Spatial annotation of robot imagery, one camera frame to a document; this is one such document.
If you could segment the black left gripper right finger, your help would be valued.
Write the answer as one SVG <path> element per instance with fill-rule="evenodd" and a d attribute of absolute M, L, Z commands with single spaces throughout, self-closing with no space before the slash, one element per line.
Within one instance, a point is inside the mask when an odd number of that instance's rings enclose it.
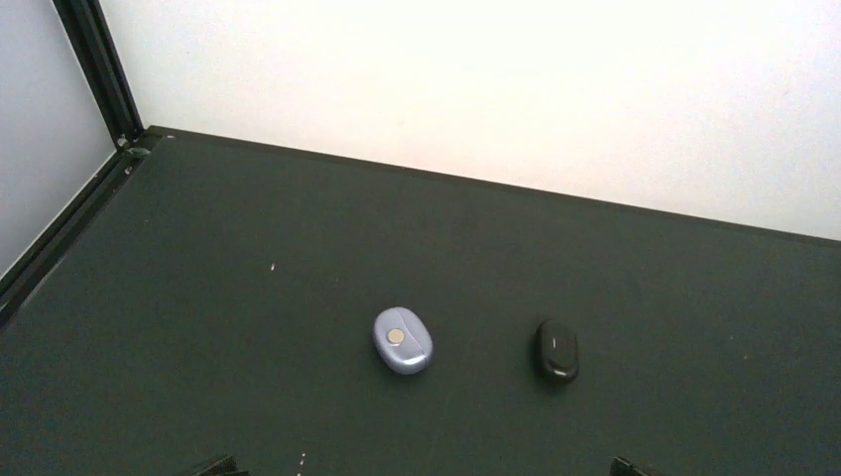
<path fill-rule="evenodd" d="M 634 463 L 624 457 L 615 457 L 611 462 L 610 476 L 661 476 L 653 468 Z"/>

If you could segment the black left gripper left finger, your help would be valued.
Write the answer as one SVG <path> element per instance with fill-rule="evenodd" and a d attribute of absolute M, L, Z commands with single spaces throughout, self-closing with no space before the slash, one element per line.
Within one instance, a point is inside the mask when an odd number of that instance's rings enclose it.
<path fill-rule="evenodd" d="M 221 454 L 187 467 L 180 476 L 249 476 L 249 471 L 240 469 L 233 455 Z"/>

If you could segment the black earbud charging case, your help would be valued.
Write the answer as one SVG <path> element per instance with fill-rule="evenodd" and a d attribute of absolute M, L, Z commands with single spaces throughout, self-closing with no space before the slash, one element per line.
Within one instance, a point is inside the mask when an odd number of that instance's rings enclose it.
<path fill-rule="evenodd" d="M 580 369 L 577 334 L 556 319 L 540 323 L 535 335 L 535 365 L 546 379 L 558 383 L 573 382 Z"/>

